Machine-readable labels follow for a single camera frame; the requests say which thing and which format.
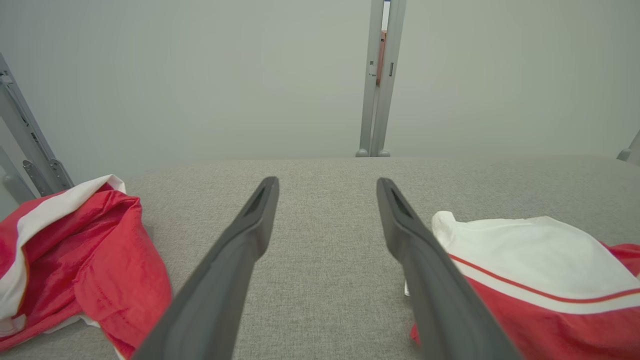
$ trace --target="clothing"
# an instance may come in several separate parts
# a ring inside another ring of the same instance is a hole
[[[0,351],[82,315],[130,357],[172,295],[141,214],[140,199],[104,176],[0,222]]]
[[[431,224],[525,358],[637,359],[640,246],[608,247],[549,217],[464,223],[439,211]]]

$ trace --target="gray fabric surface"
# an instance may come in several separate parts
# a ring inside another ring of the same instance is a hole
[[[387,252],[377,178],[393,179],[429,226],[548,215],[609,244],[640,243],[640,167],[590,156],[460,160],[229,161],[129,179],[177,291],[265,176],[280,178],[271,243],[253,272],[237,359],[416,359],[402,269]],[[3,354],[114,359],[78,323]]]

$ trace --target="red stripe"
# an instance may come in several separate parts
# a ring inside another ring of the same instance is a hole
[[[603,296],[603,297],[596,297],[596,298],[593,298],[593,299],[569,299],[569,298],[566,298],[566,297],[558,297],[558,296],[555,296],[555,295],[551,295],[549,293],[542,292],[540,290],[536,290],[534,288],[530,288],[530,287],[528,287],[526,285],[523,285],[523,284],[520,284],[518,282],[509,280],[509,279],[507,279],[505,277],[502,277],[500,275],[496,275],[496,274],[494,274],[494,273],[492,273],[492,272],[490,272],[488,270],[485,270],[485,269],[481,268],[480,266],[472,264],[472,263],[470,263],[470,262],[468,262],[466,260],[460,259],[458,256],[451,255],[451,254],[449,254],[449,256],[453,260],[455,260],[455,261],[457,261],[459,263],[463,263],[464,265],[470,266],[470,267],[472,267],[472,268],[474,268],[474,269],[476,269],[476,270],[478,270],[480,272],[483,272],[483,273],[489,275],[490,277],[493,277],[494,279],[500,280],[502,282],[506,282],[507,284],[510,284],[510,285],[513,285],[513,286],[517,286],[517,287],[519,287],[521,289],[530,291],[532,293],[536,293],[538,295],[542,295],[544,297],[548,297],[548,298],[556,300],[556,301],[561,301],[561,302],[573,302],[573,303],[576,303],[576,304],[590,304],[590,303],[593,303],[593,302],[601,302],[601,301],[605,301],[605,300],[611,300],[611,299],[615,299],[615,298],[618,298],[618,297],[623,297],[623,296],[627,296],[627,295],[631,295],[631,294],[640,293],[640,288],[638,288],[638,289],[631,289],[631,290],[621,291],[619,293],[613,293],[613,294],[606,295],[606,296]]]

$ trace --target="gray metal frame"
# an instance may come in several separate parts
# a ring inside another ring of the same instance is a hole
[[[360,128],[360,149],[357,158],[369,156],[371,150],[371,126],[375,105],[376,76],[378,74],[378,53],[380,52],[380,31],[384,0],[371,0],[371,18],[369,20],[369,45],[367,46],[367,64],[364,79],[364,100],[362,101],[362,126]]]
[[[73,187],[69,174],[47,143],[2,54],[0,87],[0,116],[22,149],[26,157],[24,169],[40,195]]]
[[[406,0],[391,0],[389,8],[389,23],[387,26],[387,40],[385,44],[385,59],[380,77],[380,97],[373,127],[371,141],[371,156],[390,156],[384,149],[387,135],[387,123],[391,96],[394,91],[394,81],[398,68],[398,54],[400,53],[400,39],[404,24]]]

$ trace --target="gray wall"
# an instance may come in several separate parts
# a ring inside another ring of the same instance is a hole
[[[75,182],[358,149],[368,0],[20,0],[0,52]]]
[[[640,1],[407,0],[385,148],[601,154],[640,130]]]

